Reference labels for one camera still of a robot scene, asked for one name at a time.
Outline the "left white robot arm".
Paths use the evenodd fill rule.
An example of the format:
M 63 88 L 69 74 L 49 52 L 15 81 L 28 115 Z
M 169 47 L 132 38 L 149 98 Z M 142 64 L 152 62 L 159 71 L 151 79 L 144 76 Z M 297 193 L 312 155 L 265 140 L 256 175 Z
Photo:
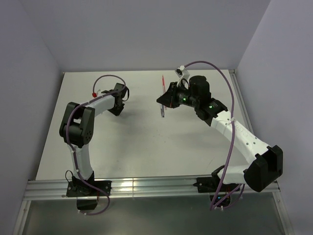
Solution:
M 124 97 L 128 97 L 129 93 L 126 85 L 116 83 L 112 90 L 94 94 L 91 101 L 81 104 L 70 102 L 66 106 L 59 135 L 71 152 L 73 182 L 78 184 L 78 190 L 83 195 L 91 195 L 95 191 L 94 171 L 89 156 L 95 118 L 105 111 L 120 115 L 125 105 Z

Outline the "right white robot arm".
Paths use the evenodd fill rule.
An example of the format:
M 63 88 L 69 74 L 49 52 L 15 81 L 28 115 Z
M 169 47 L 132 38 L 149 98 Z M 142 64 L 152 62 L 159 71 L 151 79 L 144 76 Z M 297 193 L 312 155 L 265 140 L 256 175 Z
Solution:
M 194 108 L 197 117 L 226 137 L 247 161 L 247 165 L 222 165 L 210 177 L 198 178 L 195 186 L 199 192 L 226 191 L 239 184 L 261 192 L 282 175 L 282 149 L 277 145 L 269 146 L 232 119 L 228 108 L 212 98 L 206 77 L 191 77 L 188 88 L 180 82 L 172 82 L 156 101 L 172 109 L 180 105 Z

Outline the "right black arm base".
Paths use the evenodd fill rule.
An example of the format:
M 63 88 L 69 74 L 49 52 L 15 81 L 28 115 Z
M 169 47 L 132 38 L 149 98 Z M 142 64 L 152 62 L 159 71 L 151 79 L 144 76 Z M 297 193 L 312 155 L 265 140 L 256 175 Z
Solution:
M 214 209 L 223 209 L 225 207 L 229 207 L 231 204 L 231 195 L 232 191 L 239 191 L 240 185 L 239 184 L 224 184 L 220 188 L 220 191 L 217 194 L 215 200 L 213 200 L 214 195 L 218 189 L 218 185 L 220 183 L 220 178 L 218 177 L 218 172 L 222 168 L 219 168 L 211 173 L 211 176 L 208 177 L 198 177 L 196 178 L 196 182 L 193 184 L 194 187 L 197 188 L 198 193 L 212 193 L 210 195 L 210 200 L 213 205 L 217 204 L 221 201 L 225 196 L 227 196 L 221 203 L 219 203 Z

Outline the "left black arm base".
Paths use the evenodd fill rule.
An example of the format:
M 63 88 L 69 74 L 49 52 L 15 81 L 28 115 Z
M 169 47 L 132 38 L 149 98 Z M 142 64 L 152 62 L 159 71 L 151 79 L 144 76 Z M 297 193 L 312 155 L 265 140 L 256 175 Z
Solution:
M 79 212 L 86 215 L 98 215 L 105 212 L 110 206 L 110 193 L 112 181 L 95 180 L 94 173 L 86 180 L 87 185 L 80 179 L 72 176 L 68 181 L 66 197 L 76 198 L 76 207 Z M 105 196 L 108 200 L 107 205 L 98 212 L 92 212 L 96 209 L 100 196 Z

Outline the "aluminium mounting rail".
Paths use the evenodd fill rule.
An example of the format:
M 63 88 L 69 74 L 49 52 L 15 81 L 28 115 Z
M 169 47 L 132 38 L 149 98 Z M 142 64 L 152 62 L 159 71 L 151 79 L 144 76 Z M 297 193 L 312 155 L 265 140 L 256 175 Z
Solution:
M 111 178 L 110 199 L 200 196 L 193 186 L 197 176 Z M 68 183 L 63 180 L 29 181 L 24 191 L 23 201 L 45 201 L 70 199 L 66 196 Z

